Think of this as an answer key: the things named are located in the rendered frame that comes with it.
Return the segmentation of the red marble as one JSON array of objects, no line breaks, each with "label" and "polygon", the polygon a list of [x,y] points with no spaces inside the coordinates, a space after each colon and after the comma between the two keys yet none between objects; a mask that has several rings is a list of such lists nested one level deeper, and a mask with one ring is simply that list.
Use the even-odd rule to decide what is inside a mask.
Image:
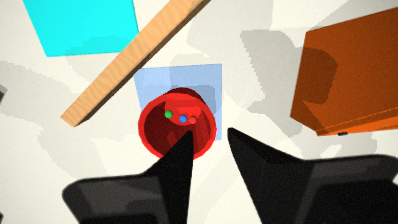
[{"label": "red marble", "polygon": [[189,122],[190,122],[191,124],[195,124],[195,123],[197,122],[197,118],[196,118],[195,116],[191,116],[191,117],[189,118]]}]

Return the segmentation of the tan wooden bar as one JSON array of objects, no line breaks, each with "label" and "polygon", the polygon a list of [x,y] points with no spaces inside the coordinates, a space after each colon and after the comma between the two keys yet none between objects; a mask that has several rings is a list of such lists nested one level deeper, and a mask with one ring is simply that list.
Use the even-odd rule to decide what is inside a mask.
[{"label": "tan wooden bar", "polygon": [[98,110],[212,0],[170,0],[60,116],[73,128]]}]

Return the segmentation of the blue marble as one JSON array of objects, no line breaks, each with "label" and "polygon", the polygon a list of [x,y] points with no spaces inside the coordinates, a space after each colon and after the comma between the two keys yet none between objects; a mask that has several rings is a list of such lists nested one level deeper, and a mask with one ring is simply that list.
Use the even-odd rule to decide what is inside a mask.
[{"label": "blue marble", "polygon": [[186,116],[186,115],[181,115],[181,116],[179,117],[179,120],[180,120],[180,122],[184,123],[184,122],[187,121],[187,116]]}]

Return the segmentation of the red cup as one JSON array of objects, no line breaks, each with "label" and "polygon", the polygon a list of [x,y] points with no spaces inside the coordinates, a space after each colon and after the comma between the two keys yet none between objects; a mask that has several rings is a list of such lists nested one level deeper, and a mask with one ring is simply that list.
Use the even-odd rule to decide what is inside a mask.
[{"label": "red cup", "polygon": [[[173,116],[165,117],[171,110]],[[179,120],[181,115],[187,121]],[[189,118],[197,122],[191,124]],[[194,160],[204,155],[216,137],[216,121],[211,110],[194,90],[184,87],[172,89],[150,101],[142,110],[138,120],[138,134],[150,153],[161,158],[187,132],[193,131]]]}]

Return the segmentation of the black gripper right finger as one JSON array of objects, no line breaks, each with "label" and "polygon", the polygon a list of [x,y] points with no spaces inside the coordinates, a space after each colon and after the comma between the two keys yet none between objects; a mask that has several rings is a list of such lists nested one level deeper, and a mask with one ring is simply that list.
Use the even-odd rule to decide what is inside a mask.
[{"label": "black gripper right finger", "polygon": [[324,184],[388,179],[398,158],[387,154],[305,160],[233,128],[231,153],[262,224],[304,224],[316,190]]}]

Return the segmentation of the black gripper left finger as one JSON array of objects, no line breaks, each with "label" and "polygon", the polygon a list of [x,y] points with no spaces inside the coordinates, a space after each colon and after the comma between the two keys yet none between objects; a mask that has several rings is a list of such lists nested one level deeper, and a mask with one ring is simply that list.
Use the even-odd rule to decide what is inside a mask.
[{"label": "black gripper left finger", "polygon": [[187,224],[193,161],[190,130],[144,172],[81,178],[65,186],[62,198],[79,224],[139,213],[155,214],[158,224]]}]

